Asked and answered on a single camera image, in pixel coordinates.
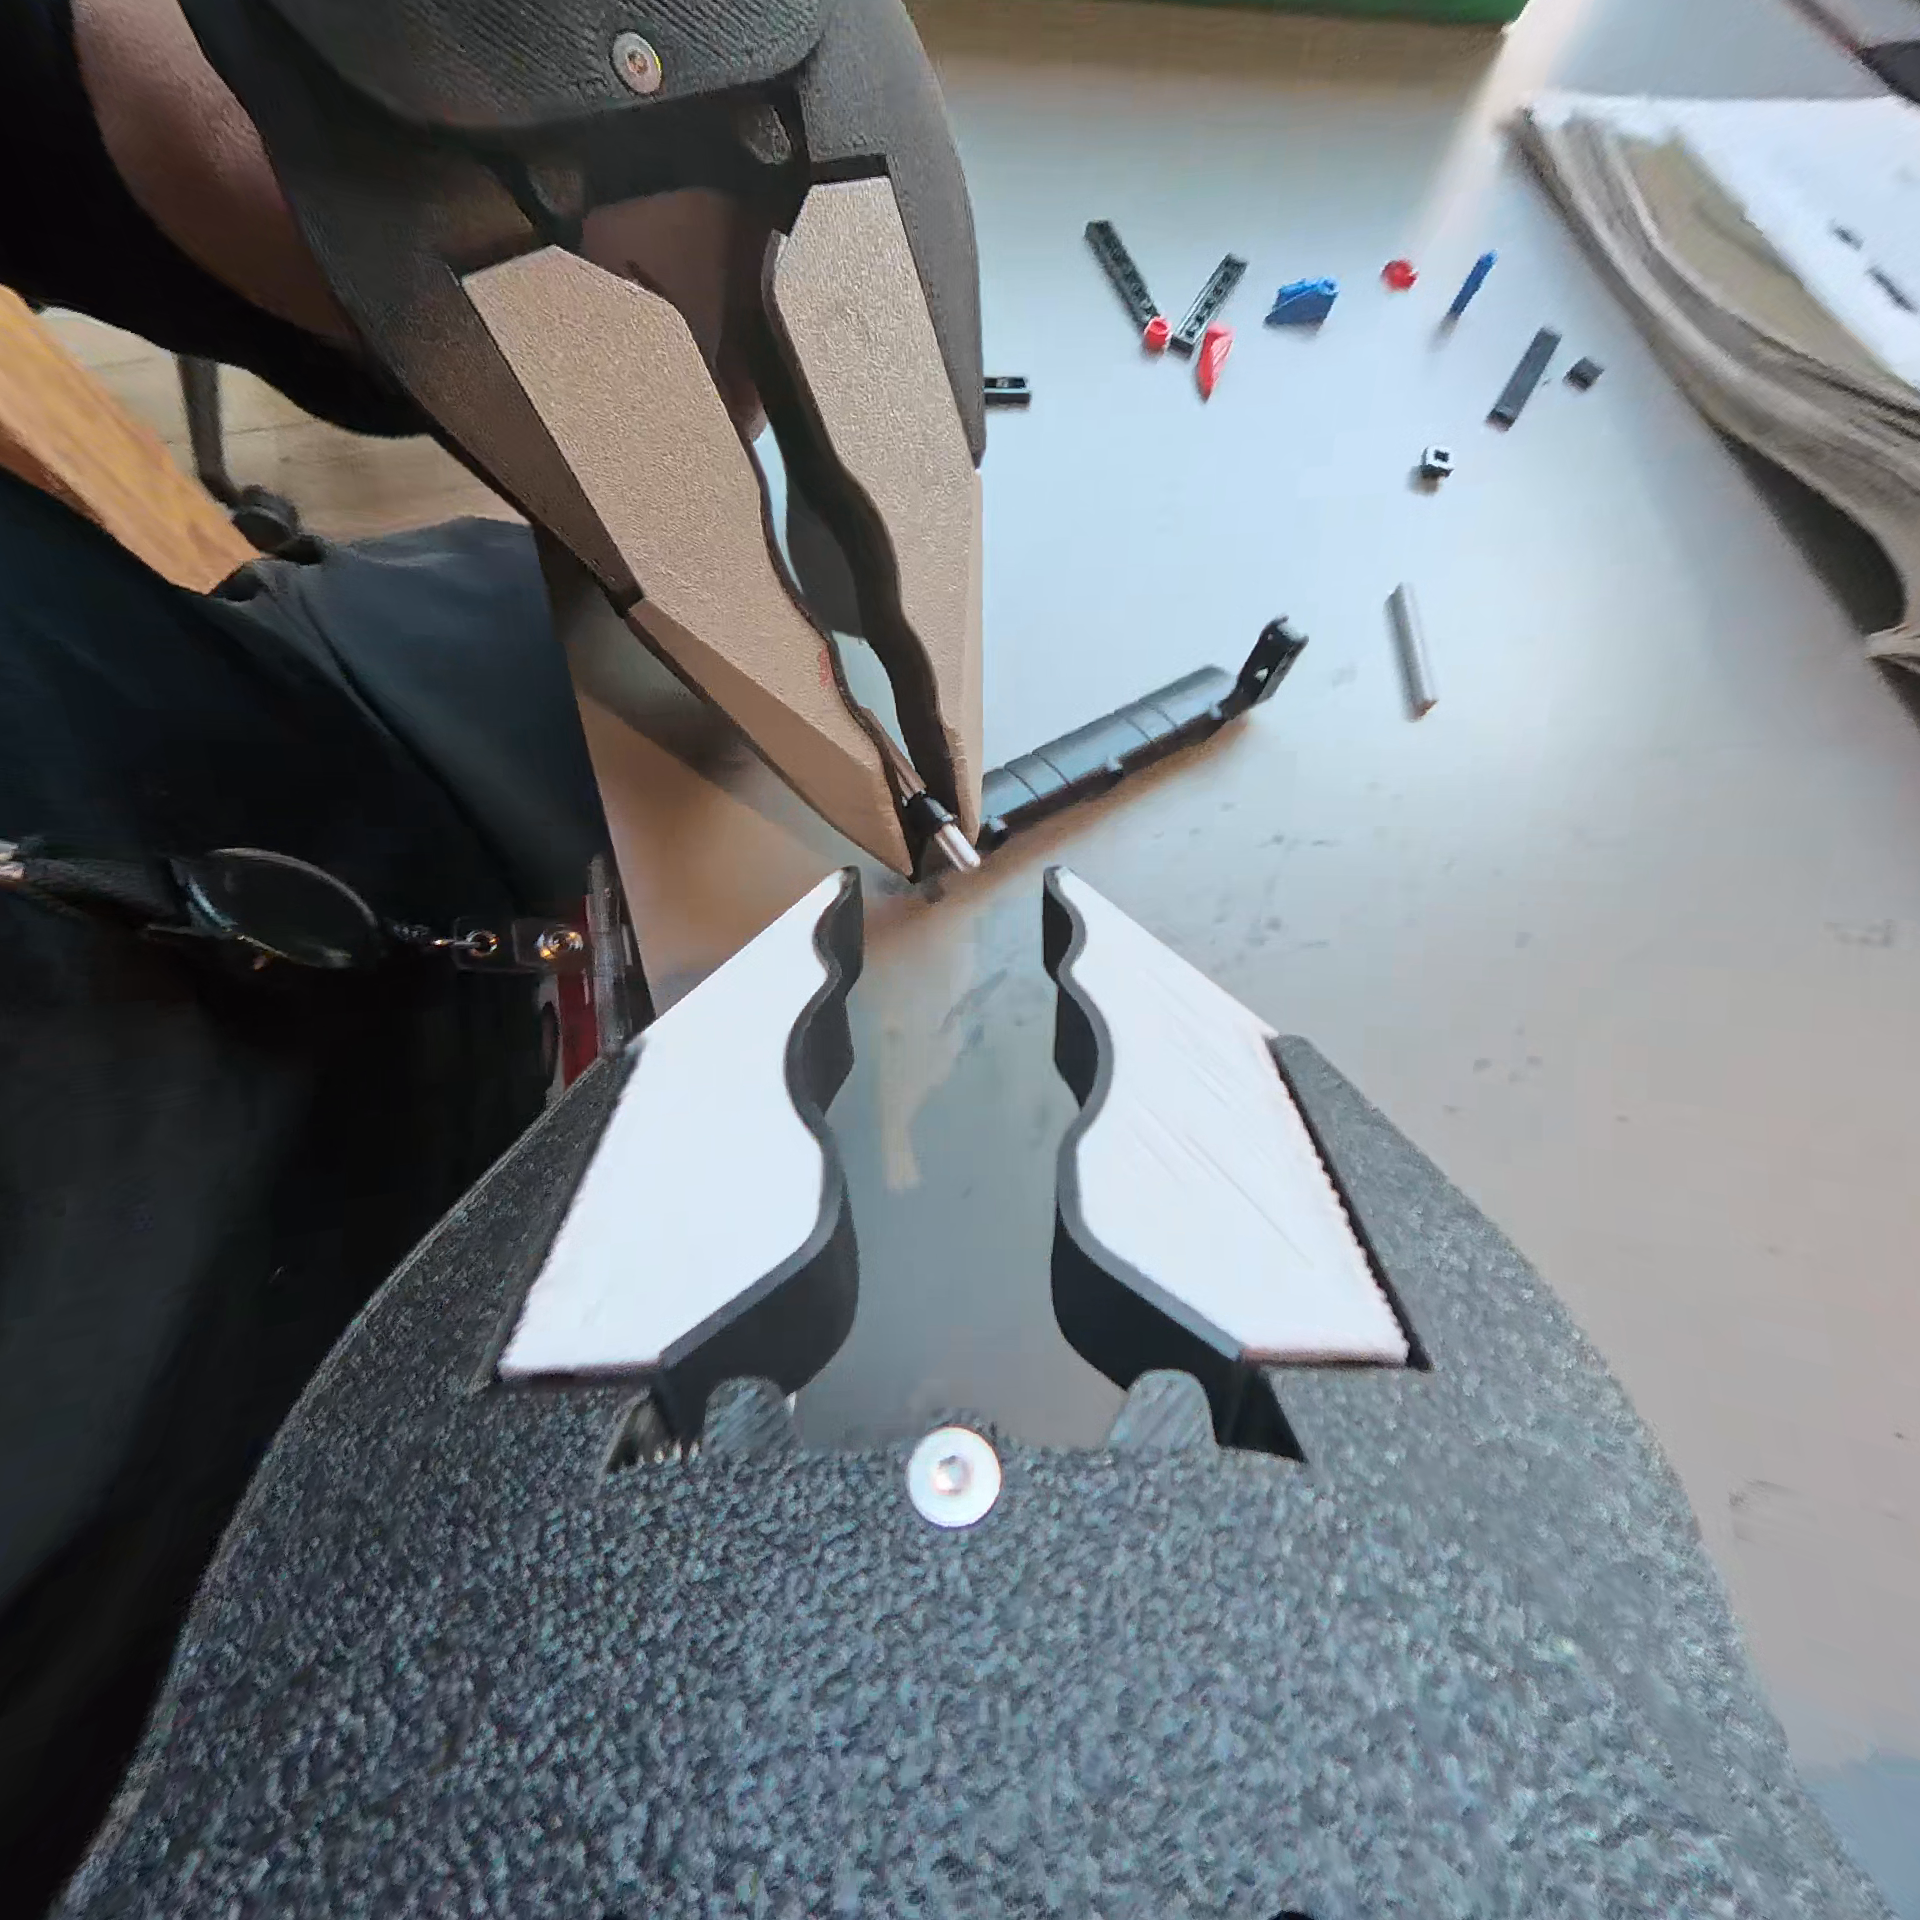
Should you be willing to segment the person's left forearm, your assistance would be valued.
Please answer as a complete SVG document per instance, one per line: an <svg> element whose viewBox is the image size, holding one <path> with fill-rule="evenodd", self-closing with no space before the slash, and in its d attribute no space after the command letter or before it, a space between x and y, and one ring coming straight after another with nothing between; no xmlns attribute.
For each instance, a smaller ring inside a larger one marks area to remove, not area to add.
<svg viewBox="0 0 1920 1920"><path fill-rule="evenodd" d="M179 3L4 3L4 287L423 437L305 244Z"/></svg>

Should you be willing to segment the brown wooden plank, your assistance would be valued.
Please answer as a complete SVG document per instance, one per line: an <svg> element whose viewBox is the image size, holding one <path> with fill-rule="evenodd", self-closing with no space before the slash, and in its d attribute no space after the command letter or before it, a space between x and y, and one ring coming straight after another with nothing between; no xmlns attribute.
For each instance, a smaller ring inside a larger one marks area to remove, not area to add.
<svg viewBox="0 0 1920 1920"><path fill-rule="evenodd" d="M210 593L256 557L224 508L14 287L4 287L4 470L177 589Z"/></svg>

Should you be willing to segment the open instruction booklet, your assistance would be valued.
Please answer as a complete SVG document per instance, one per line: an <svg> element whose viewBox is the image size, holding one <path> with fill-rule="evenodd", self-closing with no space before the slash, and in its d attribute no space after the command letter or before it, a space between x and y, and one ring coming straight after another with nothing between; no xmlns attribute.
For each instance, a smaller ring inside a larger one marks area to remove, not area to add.
<svg viewBox="0 0 1920 1920"><path fill-rule="evenodd" d="M1865 528L1918 672L1918 103L1545 90L1513 138L1691 405Z"/></svg>

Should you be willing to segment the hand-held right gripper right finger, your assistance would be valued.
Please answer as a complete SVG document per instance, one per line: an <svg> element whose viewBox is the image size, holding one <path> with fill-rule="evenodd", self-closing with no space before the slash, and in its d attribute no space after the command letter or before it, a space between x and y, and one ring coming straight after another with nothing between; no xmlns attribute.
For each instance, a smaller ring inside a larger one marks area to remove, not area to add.
<svg viewBox="0 0 1920 1920"><path fill-rule="evenodd" d="M1299 1456L1272 1376L1404 1371L1411 1328L1280 1033L1088 879L1043 879L1052 1061L1075 1097L1052 1311L1125 1395L1182 1376L1230 1452Z"/></svg>

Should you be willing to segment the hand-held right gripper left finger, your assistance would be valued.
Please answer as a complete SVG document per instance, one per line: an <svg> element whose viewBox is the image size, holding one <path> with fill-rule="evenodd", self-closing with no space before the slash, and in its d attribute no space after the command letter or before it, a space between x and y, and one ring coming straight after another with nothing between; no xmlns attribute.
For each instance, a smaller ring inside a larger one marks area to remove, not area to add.
<svg viewBox="0 0 1920 1920"><path fill-rule="evenodd" d="M858 1250L831 1103L854 1071L861 884L815 880L628 1047L497 1354L503 1380L807 1389L847 1346Z"/></svg>

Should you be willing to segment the long black beam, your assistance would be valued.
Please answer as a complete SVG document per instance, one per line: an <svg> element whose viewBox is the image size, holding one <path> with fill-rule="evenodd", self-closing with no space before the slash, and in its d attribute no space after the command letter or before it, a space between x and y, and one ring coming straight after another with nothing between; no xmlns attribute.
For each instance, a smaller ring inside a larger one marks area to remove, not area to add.
<svg viewBox="0 0 1920 1920"><path fill-rule="evenodd" d="M1091 219L1083 226L1083 241L1088 241L1101 275L1117 289L1133 329L1147 332L1156 319L1162 319L1158 300L1154 300L1147 277L1139 275L1139 264L1127 250L1117 229L1105 219Z"/></svg>
<svg viewBox="0 0 1920 1920"><path fill-rule="evenodd" d="M1249 275L1249 260L1237 250L1219 259L1213 275L1206 277L1201 289L1189 303L1182 323L1168 332L1165 350L1179 355L1195 355L1210 327L1220 315L1225 303L1237 289L1240 277Z"/></svg>

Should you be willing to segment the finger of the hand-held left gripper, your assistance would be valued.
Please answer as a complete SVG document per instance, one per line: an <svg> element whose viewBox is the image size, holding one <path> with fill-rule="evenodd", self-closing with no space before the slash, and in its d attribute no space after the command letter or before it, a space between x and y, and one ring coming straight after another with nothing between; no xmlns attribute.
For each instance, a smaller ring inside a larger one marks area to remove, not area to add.
<svg viewBox="0 0 1920 1920"><path fill-rule="evenodd" d="M679 306L540 249L464 277L638 580L628 623L834 829L910 875L881 754L773 556L763 491Z"/></svg>
<svg viewBox="0 0 1920 1920"><path fill-rule="evenodd" d="M973 444L881 175L815 182L763 275L798 405L800 494L843 556L843 602L893 693L923 793L980 837L982 503Z"/></svg>

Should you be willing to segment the black badge reel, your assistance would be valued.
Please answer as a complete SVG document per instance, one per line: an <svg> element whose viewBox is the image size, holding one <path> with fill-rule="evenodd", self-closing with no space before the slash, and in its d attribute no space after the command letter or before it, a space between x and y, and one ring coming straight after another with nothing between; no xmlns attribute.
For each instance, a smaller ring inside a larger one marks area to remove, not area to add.
<svg viewBox="0 0 1920 1920"><path fill-rule="evenodd" d="M220 947L257 965L307 972L376 972L423 960L472 972L575 976L596 960L583 921L402 921L314 861L246 846L124 860L4 843L4 890L144 939Z"/></svg>

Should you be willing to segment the person's left hand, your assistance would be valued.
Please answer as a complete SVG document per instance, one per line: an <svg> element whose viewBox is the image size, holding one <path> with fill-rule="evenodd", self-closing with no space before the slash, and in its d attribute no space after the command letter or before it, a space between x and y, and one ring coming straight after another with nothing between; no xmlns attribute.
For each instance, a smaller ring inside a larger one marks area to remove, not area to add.
<svg viewBox="0 0 1920 1920"><path fill-rule="evenodd" d="M750 327L772 229L720 190L674 190L587 212L584 256L669 300L746 444L769 428Z"/></svg>

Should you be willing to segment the grey desk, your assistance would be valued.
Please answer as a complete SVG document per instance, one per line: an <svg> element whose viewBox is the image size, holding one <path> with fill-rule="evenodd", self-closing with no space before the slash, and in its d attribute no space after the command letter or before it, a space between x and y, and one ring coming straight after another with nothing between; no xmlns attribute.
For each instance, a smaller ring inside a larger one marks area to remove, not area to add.
<svg viewBox="0 0 1920 1920"><path fill-rule="evenodd" d="M1873 78L1795 3L1532 3L1497 32L915 14L986 359L1036 392L989 428L989 756L1240 658L1274 614L1310 652L1230 733L970 884L870 879L834 1113L858 1326L802 1429L867 1442L967 1404L1078 1442L1114 1404L1044 1295L1059 860L1310 1038L1523 1248L1684 1478L1795 1763L1832 1797L1909 1792L1918 715L1863 650L1889 589L1706 428L1510 146L1545 89ZM1195 355L1144 350L1091 219L1172 327L1244 256L1213 403ZM1338 282L1334 315L1264 327L1304 277ZM1498 432L1540 327L1561 350ZM1426 444L1458 458L1430 491Z"/></svg>

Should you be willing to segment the green storage bin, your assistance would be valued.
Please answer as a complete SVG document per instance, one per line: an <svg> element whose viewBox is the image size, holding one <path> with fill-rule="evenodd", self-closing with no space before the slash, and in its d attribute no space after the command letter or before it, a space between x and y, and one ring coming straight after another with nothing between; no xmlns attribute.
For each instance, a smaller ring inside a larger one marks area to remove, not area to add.
<svg viewBox="0 0 1920 1920"><path fill-rule="evenodd" d="M1404 20L1416 27L1506 29L1527 3L1162 3L1210 14L1274 14L1335 20Z"/></svg>

